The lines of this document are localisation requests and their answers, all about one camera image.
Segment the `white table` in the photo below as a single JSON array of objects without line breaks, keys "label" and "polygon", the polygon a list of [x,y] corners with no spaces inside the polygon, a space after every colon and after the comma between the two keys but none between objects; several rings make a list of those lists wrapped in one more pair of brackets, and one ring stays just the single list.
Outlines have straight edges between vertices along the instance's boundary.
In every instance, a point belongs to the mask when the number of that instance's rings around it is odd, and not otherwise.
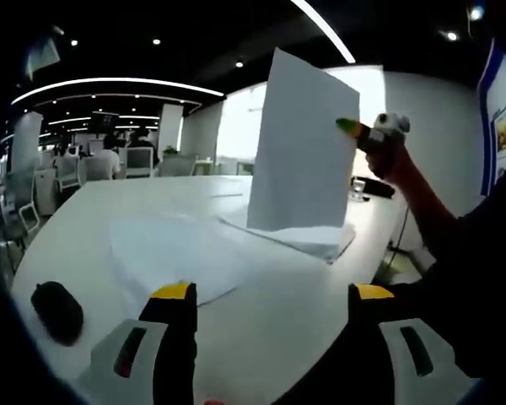
[{"label": "white table", "polygon": [[[249,200],[250,177],[152,178],[89,183],[36,236],[13,281],[21,316],[57,375],[76,378],[90,350],[125,317],[114,282],[106,224],[113,218],[188,213],[211,217]],[[244,192],[241,197],[213,197]],[[261,405],[280,397],[330,347],[347,324],[347,286],[374,276],[395,226],[396,205],[372,197],[350,202],[347,220],[357,236],[332,266],[304,253],[228,227],[269,271],[199,308],[196,399]],[[56,280],[84,309],[75,346],[54,343],[37,320],[30,296]]]}]

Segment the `person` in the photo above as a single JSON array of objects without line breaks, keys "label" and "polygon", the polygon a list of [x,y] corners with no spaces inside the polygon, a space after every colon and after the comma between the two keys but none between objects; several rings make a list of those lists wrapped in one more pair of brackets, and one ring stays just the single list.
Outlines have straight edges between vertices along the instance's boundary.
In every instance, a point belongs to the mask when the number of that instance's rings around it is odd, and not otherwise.
[{"label": "person", "polygon": [[[385,156],[366,159],[375,173]],[[482,379],[477,395],[498,392],[506,379],[506,171],[462,218],[442,204],[403,143],[385,180],[401,190],[437,260],[416,283],[386,288],[451,344],[468,376]]]},{"label": "person", "polygon": [[112,150],[114,147],[114,138],[112,135],[106,135],[103,138],[103,149],[101,149],[98,153],[94,155],[94,157],[106,159],[107,165],[110,167],[110,173],[113,178],[116,178],[116,175],[120,171],[120,156]]},{"label": "person", "polygon": [[148,140],[148,129],[140,128],[130,135],[129,148],[152,148],[153,149],[153,167],[159,163],[158,150]]}]

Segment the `paper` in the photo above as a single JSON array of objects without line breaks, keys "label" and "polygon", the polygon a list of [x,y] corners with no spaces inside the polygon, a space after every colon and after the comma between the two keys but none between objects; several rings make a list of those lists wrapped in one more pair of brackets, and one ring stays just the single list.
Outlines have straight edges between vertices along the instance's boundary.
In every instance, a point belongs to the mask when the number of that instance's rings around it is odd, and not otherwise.
[{"label": "paper", "polygon": [[356,142],[337,128],[359,119],[359,93],[276,50],[262,110],[247,228],[341,228]]},{"label": "paper", "polygon": [[287,228],[274,232],[249,229],[246,226],[247,207],[233,213],[218,216],[219,220],[253,235],[273,240],[311,256],[333,263],[353,241],[356,231],[351,224],[342,228],[317,226],[311,228]]},{"label": "paper", "polygon": [[112,267],[128,315],[139,316],[149,296],[164,285],[196,283],[197,303],[202,305],[259,270],[250,255],[218,231],[222,226],[188,217],[110,223]]}]

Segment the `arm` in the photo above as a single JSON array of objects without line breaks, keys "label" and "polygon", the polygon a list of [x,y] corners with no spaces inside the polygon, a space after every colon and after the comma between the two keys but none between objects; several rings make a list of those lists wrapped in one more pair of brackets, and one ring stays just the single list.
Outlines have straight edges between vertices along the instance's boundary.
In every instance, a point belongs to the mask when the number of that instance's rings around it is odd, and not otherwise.
[{"label": "arm", "polygon": [[[431,186],[414,165],[404,144],[396,147],[396,156],[385,179],[398,186],[414,215],[425,245],[435,257],[442,256],[459,228],[458,220],[446,209]],[[369,168],[375,172],[383,156],[367,156]]]}]

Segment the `black computer mouse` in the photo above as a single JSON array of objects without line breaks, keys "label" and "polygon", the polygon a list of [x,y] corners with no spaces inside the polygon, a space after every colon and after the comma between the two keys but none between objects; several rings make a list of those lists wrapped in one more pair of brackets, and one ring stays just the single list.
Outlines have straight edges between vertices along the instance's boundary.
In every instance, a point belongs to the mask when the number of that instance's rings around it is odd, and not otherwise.
[{"label": "black computer mouse", "polygon": [[37,284],[30,299],[49,335],[72,346],[83,330],[83,308],[69,291],[56,281]]}]

